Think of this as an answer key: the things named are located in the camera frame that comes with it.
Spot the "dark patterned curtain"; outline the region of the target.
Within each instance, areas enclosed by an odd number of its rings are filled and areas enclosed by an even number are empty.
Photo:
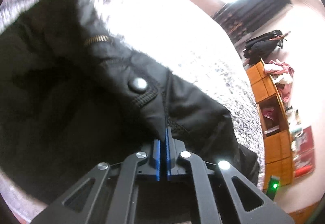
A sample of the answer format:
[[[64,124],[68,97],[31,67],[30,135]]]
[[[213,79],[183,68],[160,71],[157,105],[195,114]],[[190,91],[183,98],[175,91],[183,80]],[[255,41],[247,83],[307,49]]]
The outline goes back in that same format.
[[[266,24],[289,4],[290,0],[237,0],[225,4],[212,19],[224,29],[232,43],[236,43]]]

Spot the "red poster on wall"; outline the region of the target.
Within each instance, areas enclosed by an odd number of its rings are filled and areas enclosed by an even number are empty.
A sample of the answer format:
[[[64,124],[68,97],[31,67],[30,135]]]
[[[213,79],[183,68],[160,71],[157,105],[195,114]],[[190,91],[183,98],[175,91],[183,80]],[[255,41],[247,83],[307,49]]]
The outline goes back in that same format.
[[[294,178],[300,178],[315,170],[315,145],[311,126],[294,135],[293,151]]]

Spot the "black bag on shelf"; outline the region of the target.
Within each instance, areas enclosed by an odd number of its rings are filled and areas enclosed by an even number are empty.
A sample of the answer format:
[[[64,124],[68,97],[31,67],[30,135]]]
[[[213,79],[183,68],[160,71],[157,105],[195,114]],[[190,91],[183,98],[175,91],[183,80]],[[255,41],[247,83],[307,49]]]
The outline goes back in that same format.
[[[290,31],[284,34],[280,30],[273,30],[248,40],[243,50],[248,65],[267,59],[276,48],[282,49],[283,41],[286,41],[289,34]]]

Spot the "grey quilted bedspread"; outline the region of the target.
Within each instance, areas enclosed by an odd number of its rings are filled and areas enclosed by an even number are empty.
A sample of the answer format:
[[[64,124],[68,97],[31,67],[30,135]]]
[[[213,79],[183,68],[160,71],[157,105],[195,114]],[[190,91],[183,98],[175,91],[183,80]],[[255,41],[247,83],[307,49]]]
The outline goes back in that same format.
[[[146,53],[231,111],[235,135],[258,156],[264,144],[247,74],[226,32],[190,0],[92,0],[113,36]]]

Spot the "orange wooden shelf unit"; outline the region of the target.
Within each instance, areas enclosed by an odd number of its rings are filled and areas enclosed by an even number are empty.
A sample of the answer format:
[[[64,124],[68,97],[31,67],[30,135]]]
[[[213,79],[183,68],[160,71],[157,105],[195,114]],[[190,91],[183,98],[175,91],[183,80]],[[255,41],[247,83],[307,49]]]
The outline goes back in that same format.
[[[265,152],[263,189],[268,188],[271,176],[280,178],[280,185],[293,181],[293,152],[288,120],[280,93],[271,74],[264,72],[264,62],[246,70],[257,104],[262,126]]]

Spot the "black pants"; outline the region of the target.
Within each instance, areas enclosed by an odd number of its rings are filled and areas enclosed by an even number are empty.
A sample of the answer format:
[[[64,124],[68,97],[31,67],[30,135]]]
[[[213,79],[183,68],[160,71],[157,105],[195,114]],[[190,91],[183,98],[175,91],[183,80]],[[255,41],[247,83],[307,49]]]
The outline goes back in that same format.
[[[165,129],[257,184],[257,155],[230,111],[110,36],[91,0],[40,0],[1,34],[1,170],[49,204],[91,167]]]

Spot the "pink clothes pile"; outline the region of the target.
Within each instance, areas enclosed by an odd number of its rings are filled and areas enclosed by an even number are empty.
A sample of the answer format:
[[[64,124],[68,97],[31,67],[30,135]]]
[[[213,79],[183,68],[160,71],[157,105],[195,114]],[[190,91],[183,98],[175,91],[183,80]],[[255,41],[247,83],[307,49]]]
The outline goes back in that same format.
[[[294,69],[280,60],[270,61],[264,65],[264,73],[271,74],[283,104],[288,104],[291,99]]]

